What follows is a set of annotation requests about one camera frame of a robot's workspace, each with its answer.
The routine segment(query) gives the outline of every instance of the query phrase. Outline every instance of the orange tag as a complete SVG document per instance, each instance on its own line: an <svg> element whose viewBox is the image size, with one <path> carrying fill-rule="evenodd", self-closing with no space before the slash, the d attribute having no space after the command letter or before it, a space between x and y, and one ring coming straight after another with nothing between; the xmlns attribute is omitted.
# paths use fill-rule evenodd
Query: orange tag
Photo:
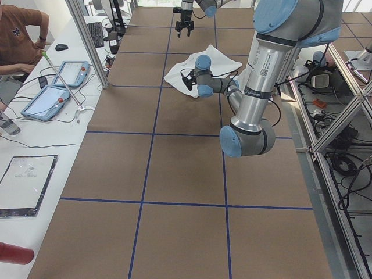
<svg viewBox="0 0 372 279"><path fill-rule="evenodd" d="M327 103L323 102L322 100L315 99L313 100L313 104L316 105L318 108L325 109L327 107Z"/></svg>

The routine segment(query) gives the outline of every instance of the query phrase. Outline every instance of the computer mouse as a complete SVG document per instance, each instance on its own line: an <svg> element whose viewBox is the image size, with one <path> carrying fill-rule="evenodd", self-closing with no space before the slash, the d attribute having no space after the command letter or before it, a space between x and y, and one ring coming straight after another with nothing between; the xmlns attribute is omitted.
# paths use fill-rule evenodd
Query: computer mouse
<svg viewBox="0 0 372 279"><path fill-rule="evenodd" d="M65 49L68 49L69 46L65 44L57 44L56 45L56 51L64 51Z"/></svg>

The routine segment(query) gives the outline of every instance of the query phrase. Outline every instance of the white desk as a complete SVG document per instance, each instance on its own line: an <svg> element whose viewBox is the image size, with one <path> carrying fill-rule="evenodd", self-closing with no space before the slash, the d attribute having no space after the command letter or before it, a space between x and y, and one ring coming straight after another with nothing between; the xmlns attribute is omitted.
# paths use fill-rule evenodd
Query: white desk
<svg viewBox="0 0 372 279"><path fill-rule="evenodd" d="M101 22L104 18L105 17L102 16L90 16L86 17L85 19L89 23ZM55 45L58 43L67 44L69 49L56 52ZM105 48L109 51L107 43L105 43ZM98 56L100 57L101 61L103 61L105 56L108 54L108 52L105 51L105 48L97 49ZM55 66L59 66L64 60L90 61L80 39L80 35L72 20L67 24L59 38L50 46L47 54ZM49 67L48 62L42 58L27 80L40 76L40 70L47 67ZM48 69L42 72L42 74L48 73L53 73L53 71ZM93 67L90 67L88 76L93 73L95 73L94 69ZM35 80L22 87L17 96L33 97L39 91L40 88L38 81ZM101 94L101 86L98 78L94 76L91 81L81 90L81 92L87 98L87 100L84 102L84 105L95 107ZM76 96L79 101L84 100L83 96L80 94L77 94ZM21 116L20 111L27 105L27 102L29 102L27 99L16 99L10 104L10 107L15 110L17 116ZM77 105L75 101L71 99L65 104L59 114L54 117L54 119L69 121L74 117L76 109ZM6 110L6 114L11 118L16 117L10 109ZM93 112L91 110L81 113L80 124L77 124L76 120L71 123L61 123L58 121L43 123L37 120L25 121L17 119L15 120L15 123L21 128L21 132L14 137L8 136L7 134L3 133L3 131L2 134L5 137L20 141L29 146L81 144L92 114ZM63 146L44 149L26 148L25 146L15 142L10 142L0 138L1 176L5 172L13 156L58 155L56 167L49 182L37 217L0 219L0 242L31 248L35 251L35 254L37 254L78 150L79 146ZM34 260L25 266L0 263L0 278L27 278L33 264Z"/></svg>

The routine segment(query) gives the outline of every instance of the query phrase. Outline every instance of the white cloth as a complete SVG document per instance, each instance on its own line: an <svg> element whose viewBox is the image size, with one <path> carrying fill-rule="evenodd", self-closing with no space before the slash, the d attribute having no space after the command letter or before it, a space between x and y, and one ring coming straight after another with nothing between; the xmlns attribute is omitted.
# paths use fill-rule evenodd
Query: white cloth
<svg viewBox="0 0 372 279"><path fill-rule="evenodd" d="M164 77L164 80L180 92L197 98L198 90L196 86L193 86L192 91L189 91L182 81L180 71L186 68L194 69L196 59L202 54L210 57L210 60L212 61L210 70L213 75L218 76L220 74L227 73L225 76L220 76L220 78L227 77L230 72L235 71L237 68L242 66L242 63L231 60L223 55L213 45L209 45L205 51L193 53L186 61L175 64L172 69L170 69L169 73L167 73L167 75ZM191 70L184 70L183 74L186 76L190 71Z"/></svg>

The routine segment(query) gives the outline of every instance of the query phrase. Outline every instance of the person's arm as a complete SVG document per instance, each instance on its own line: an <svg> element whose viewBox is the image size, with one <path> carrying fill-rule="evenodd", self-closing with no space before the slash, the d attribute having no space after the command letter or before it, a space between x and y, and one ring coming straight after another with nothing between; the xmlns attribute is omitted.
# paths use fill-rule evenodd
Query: person's arm
<svg viewBox="0 0 372 279"><path fill-rule="evenodd" d="M41 24L40 24L40 36L36 42L38 48L44 48L47 42L48 27L49 27L49 16L44 12L41 13Z"/></svg>
<svg viewBox="0 0 372 279"><path fill-rule="evenodd" d="M3 102L0 101L0 110L2 112L4 112L6 110L6 108L7 108L7 106Z"/></svg>
<svg viewBox="0 0 372 279"><path fill-rule="evenodd" d="M23 71L27 74L31 73L33 69L35 68L34 65L29 64L13 64L13 65L5 65L0 66L0 75L2 74L14 74L20 71Z"/></svg>

